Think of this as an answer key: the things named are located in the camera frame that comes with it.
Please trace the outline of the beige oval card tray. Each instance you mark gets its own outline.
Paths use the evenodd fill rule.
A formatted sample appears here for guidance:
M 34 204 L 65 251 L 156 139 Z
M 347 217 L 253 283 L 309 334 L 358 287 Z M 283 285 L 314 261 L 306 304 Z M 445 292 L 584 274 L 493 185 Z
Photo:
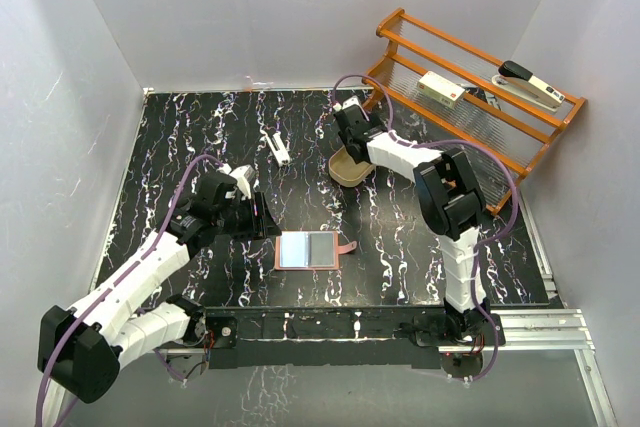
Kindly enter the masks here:
M 374 170 L 367 162 L 356 163 L 345 147 L 341 147 L 328 161 L 330 177 L 339 185 L 353 188 L 361 184 Z

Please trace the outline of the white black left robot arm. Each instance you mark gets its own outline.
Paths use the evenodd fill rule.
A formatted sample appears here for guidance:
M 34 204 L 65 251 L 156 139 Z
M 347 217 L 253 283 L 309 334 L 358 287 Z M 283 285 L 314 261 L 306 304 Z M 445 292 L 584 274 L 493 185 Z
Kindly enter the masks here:
M 254 189 L 249 165 L 200 177 L 193 195 L 177 201 L 165 221 L 106 281 L 64 309 L 42 317 L 38 369 L 90 404 L 113 385 L 122 368 L 167 342 L 200 343 L 203 308 L 180 295 L 138 315 L 143 302 L 173 273 L 218 237 L 264 240 L 281 230 L 263 193 Z

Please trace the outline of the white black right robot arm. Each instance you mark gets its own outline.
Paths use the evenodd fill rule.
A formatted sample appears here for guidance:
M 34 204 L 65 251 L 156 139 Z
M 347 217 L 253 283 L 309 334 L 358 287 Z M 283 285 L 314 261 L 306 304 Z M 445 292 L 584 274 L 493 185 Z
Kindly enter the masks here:
M 383 167 L 413 182 L 422 217 L 440 246 L 447 335 L 460 344 L 471 342 L 485 321 L 486 293 L 475 265 L 485 200 L 465 153 L 400 138 L 376 115 L 366 114 L 355 97 L 334 104 L 333 116 L 355 163 Z

